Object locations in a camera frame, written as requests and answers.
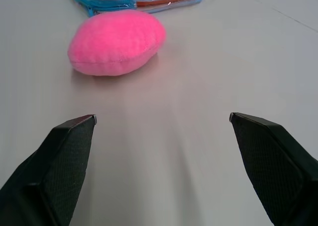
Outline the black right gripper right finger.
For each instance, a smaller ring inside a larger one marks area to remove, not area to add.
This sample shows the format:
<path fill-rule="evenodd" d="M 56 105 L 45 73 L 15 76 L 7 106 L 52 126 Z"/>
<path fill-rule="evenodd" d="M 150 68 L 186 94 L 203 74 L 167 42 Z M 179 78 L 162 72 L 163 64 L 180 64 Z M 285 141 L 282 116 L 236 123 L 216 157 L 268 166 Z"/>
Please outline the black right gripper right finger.
<path fill-rule="evenodd" d="M 274 226 L 318 226 L 318 160 L 286 129 L 233 112 L 246 173 Z"/>

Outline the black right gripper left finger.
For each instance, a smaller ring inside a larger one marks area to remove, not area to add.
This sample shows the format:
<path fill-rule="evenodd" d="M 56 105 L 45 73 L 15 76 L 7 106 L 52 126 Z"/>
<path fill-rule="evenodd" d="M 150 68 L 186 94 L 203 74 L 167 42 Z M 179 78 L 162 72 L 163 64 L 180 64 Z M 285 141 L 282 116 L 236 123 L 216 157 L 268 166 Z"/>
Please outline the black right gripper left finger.
<path fill-rule="evenodd" d="M 91 149 L 95 115 L 54 127 L 0 189 L 0 226 L 69 226 Z"/>

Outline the clear blue-trimmed pouch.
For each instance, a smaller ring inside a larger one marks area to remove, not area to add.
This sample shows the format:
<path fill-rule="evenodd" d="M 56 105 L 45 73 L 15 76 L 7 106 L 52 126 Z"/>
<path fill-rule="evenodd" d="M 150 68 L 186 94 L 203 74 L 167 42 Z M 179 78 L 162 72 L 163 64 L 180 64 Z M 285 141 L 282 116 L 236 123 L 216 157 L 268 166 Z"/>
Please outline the clear blue-trimmed pouch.
<path fill-rule="evenodd" d="M 89 17 L 98 15 L 104 12 L 120 11 L 120 10 L 140 10 L 147 13 L 160 12 L 172 8 L 183 7 L 200 3 L 202 0 L 188 0 L 174 2 L 161 5 L 148 5 L 138 7 L 133 0 L 75 0 L 87 12 Z"/>

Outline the pink plush cushion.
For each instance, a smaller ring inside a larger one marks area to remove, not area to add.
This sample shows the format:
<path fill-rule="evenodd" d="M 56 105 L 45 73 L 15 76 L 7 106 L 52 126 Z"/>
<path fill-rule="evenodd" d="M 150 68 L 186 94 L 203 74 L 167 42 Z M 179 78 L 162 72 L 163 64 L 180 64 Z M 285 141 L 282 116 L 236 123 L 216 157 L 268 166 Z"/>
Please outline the pink plush cushion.
<path fill-rule="evenodd" d="M 165 39 L 164 26 L 151 14 L 106 12 L 79 26 L 67 54 L 72 67 L 82 74 L 119 76 L 145 65 Z"/>

